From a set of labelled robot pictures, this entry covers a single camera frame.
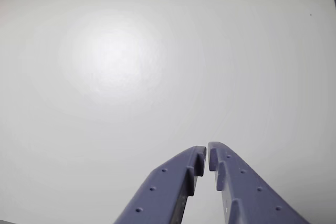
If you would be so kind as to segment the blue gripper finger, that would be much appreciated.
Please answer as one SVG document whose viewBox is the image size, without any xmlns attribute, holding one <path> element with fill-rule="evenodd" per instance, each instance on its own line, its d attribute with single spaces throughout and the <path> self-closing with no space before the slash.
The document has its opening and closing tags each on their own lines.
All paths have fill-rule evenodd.
<svg viewBox="0 0 336 224">
<path fill-rule="evenodd" d="M 181 223 L 188 197 L 204 175 L 206 147 L 193 146 L 150 172 L 115 223 Z"/>
<path fill-rule="evenodd" d="M 228 146 L 209 142 L 208 152 L 225 223 L 308 223 Z"/>
</svg>

